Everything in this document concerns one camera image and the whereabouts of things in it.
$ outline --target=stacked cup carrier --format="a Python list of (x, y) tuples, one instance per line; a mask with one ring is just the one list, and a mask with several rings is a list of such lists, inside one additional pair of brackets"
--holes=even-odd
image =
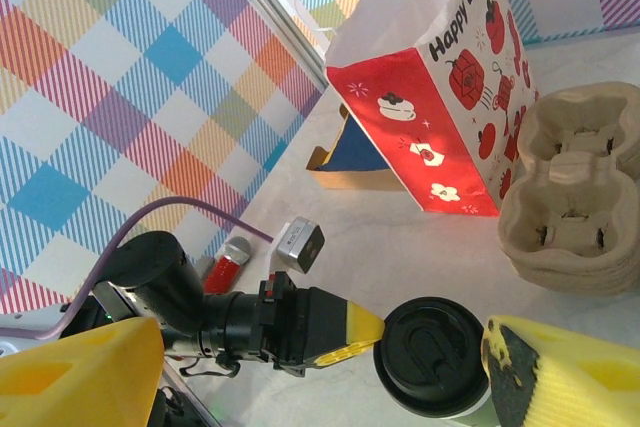
[(640, 277), (640, 89), (606, 82), (534, 104), (518, 150), (526, 175), (504, 199), (502, 249), (525, 280), (612, 295)]

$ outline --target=paper bag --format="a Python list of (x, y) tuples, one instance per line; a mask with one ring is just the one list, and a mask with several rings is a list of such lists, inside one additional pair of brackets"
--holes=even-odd
[(326, 65), (424, 210), (498, 214), (538, 95), (508, 0), (360, 0)]

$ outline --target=black cup lid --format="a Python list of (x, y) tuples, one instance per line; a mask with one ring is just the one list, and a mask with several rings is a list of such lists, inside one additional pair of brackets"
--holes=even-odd
[(461, 305), (423, 297), (395, 309), (374, 347), (378, 376), (393, 398), (427, 417), (464, 412), (488, 388), (482, 325)]

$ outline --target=white table surface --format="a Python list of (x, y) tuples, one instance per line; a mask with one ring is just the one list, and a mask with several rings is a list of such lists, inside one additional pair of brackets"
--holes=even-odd
[[(528, 58), (542, 94), (605, 80), (640, 84), (638, 33), (548, 45), (529, 50)], [(298, 215), (320, 224), (325, 247), (309, 274), (291, 275), (298, 287), (320, 287), (381, 317), (409, 299), (446, 297), (482, 322), (513, 314), (640, 348), (640, 290), (604, 299), (549, 292), (512, 270), (498, 247), (495, 218), (423, 213), (404, 192), (320, 188), (304, 166), (313, 147), (332, 144), (339, 103), (325, 93), (243, 216), (274, 235)], [(256, 257), (237, 285), (246, 292), (256, 292), (264, 274), (267, 246), (254, 245)], [(200, 377), (190, 385), (224, 426), (448, 425), (396, 404), (370, 352), (308, 370), (304, 379), (245, 362), (235, 379)]]

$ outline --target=cardboard cup holder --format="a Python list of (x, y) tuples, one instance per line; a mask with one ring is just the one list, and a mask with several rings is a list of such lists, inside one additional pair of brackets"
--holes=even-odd
[(611, 295), (640, 278), (640, 89), (576, 87), (536, 102), (518, 149), (526, 175), (502, 205), (502, 249), (542, 287)]

